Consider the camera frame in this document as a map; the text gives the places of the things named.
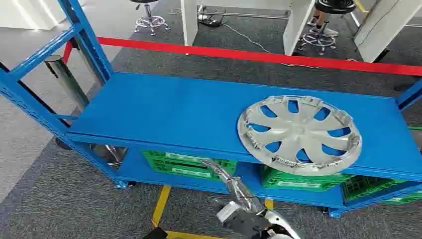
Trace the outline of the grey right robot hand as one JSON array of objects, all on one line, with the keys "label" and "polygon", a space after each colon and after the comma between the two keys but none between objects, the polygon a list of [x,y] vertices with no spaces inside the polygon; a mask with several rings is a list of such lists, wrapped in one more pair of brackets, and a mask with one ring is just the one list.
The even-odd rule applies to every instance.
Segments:
[{"label": "grey right robot hand", "polygon": [[258,215],[266,210],[266,207],[242,182],[240,177],[231,176],[223,167],[211,159],[203,159],[202,164],[211,168],[227,186],[230,196],[245,211]]}]

